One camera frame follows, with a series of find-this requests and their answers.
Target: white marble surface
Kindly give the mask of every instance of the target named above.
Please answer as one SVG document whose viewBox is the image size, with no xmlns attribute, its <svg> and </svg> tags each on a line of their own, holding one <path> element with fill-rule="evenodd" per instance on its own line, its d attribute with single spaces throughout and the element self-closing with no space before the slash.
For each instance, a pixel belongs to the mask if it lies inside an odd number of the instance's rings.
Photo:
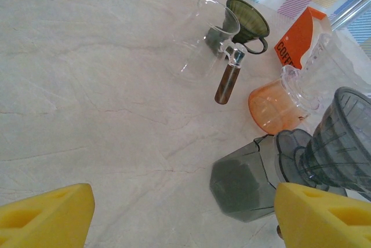
<svg viewBox="0 0 371 248">
<path fill-rule="evenodd" d="M 247 97 L 278 77 L 292 22 L 256 5 L 270 48 L 247 56 L 222 106 L 222 68 L 201 87 L 163 69 L 162 36 L 195 1 L 0 0 L 0 205 L 90 183 L 86 247 L 285 247 L 274 216 L 223 215 L 209 176 L 264 134 Z"/>
</svg>

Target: marble countertop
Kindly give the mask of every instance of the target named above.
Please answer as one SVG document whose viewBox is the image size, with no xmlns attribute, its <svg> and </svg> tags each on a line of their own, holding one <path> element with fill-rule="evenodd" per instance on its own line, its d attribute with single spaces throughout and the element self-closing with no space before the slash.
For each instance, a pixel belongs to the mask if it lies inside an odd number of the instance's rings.
<svg viewBox="0 0 371 248">
<path fill-rule="evenodd" d="M 0 205 L 89 183 L 86 247 L 285 247 L 274 215 L 225 216 L 209 179 L 264 134 L 247 97 L 279 76 L 273 46 L 292 21 L 250 2 L 269 49 L 247 55 L 218 105 L 222 68 L 202 87 L 163 69 L 162 35 L 196 1 L 0 0 Z"/>
</svg>

